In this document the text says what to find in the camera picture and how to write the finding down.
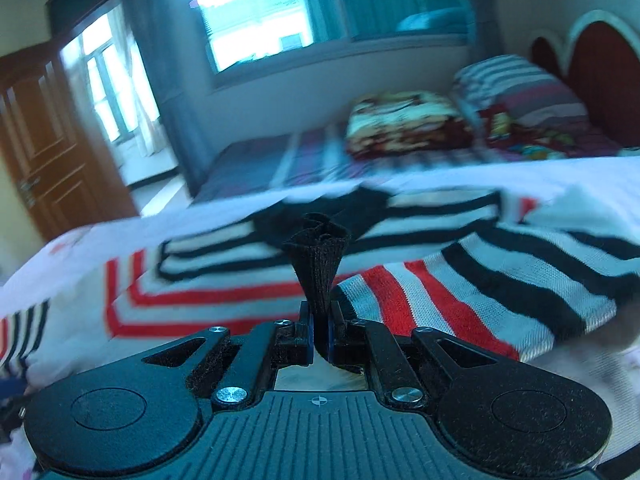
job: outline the door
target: door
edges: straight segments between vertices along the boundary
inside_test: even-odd
[[[0,58],[0,150],[47,240],[138,214],[102,134],[76,108],[61,50],[49,42]]]

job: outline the window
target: window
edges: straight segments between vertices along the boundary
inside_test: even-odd
[[[89,72],[94,108],[111,142],[130,139],[137,129],[135,99],[140,99],[151,121],[159,117],[138,46],[134,43],[130,48],[130,76],[113,42],[106,14],[82,32],[82,51]]]
[[[312,43],[466,34],[460,0],[192,0],[218,71]]]

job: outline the door handle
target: door handle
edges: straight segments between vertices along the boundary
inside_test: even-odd
[[[18,183],[18,190],[20,191],[20,195],[22,196],[22,199],[25,201],[29,209],[36,205],[36,199],[33,197],[31,189],[33,189],[33,186],[36,186],[39,181],[40,177],[37,176],[33,180],[24,179]]]

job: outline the crosshair marking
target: crosshair marking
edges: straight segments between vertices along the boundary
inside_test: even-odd
[[[317,396],[311,399],[311,402],[314,403],[316,406],[324,406],[329,401],[326,400],[326,397]]]

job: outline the red headboard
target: red headboard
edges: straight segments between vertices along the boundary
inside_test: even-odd
[[[640,39],[615,16],[593,11],[570,33],[568,46],[538,36],[531,59],[560,76],[584,101],[591,122],[623,146],[640,146]]]

